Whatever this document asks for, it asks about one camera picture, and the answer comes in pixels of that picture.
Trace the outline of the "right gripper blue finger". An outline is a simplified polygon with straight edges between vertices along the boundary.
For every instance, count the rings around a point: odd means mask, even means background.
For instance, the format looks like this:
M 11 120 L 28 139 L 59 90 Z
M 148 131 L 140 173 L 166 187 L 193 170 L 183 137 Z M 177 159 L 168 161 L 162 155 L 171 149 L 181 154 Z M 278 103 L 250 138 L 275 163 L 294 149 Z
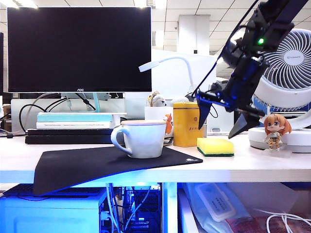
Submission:
M 212 103 L 206 99 L 198 99 L 198 107 L 199 107 L 199 123 L 198 123 L 198 129 L 201 129 L 203 124 L 206 121 L 206 118 L 208 117 L 210 113 Z
M 231 139 L 244 131 L 258 126 L 260 124 L 259 120 L 259 115 L 246 112 L 234 112 L 234 125 L 229 132 L 228 138 Z

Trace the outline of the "right gripper body black blue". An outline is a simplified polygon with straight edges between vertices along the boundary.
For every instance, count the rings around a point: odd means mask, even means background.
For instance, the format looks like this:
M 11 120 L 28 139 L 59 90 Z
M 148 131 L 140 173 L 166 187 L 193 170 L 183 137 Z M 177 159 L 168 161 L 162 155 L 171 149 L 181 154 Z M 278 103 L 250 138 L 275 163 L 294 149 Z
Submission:
M 244 57 L 240 60 L 226 85 L 213 83 L 209 91 L 197 92 L 198 99 L 223 106 L 226 111 L 247 112 L 260 117 L 264 112 L 251 106 L 251 98 L 268 67 L 263 58 Z

